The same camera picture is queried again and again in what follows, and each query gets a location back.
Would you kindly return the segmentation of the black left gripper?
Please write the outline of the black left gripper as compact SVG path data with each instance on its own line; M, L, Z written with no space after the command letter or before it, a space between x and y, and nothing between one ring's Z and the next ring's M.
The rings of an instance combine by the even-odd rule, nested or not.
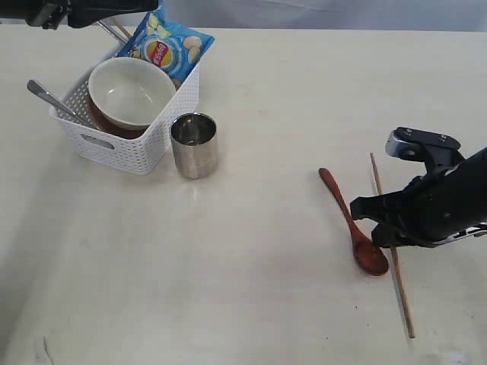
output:
M1 18L22 20L31 27L45 30L56 30L71 12L71 1L1 0Z

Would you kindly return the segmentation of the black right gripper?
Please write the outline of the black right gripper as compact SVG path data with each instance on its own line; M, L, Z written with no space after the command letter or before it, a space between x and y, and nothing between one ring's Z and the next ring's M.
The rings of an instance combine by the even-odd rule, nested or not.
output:
M406 188L350 203L354 221L384 221L371 233L374 246L433 247L463 232L463 177L447 174L433 182L416 177Z

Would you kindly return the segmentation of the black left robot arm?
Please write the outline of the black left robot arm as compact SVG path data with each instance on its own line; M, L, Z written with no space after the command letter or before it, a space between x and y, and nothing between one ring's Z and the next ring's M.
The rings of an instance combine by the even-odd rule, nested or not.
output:
M66 18L79 29L108 17L152 11L158 0L1 0L1 18L56 30Z

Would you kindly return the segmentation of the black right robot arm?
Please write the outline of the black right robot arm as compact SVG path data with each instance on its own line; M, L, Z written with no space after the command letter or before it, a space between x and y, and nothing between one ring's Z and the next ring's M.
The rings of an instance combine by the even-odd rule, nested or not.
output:
M374 245L434 248L486 230L486 149L469 158L450 148L421 146L426 174L399 191L358 197L352 218L377 222Z

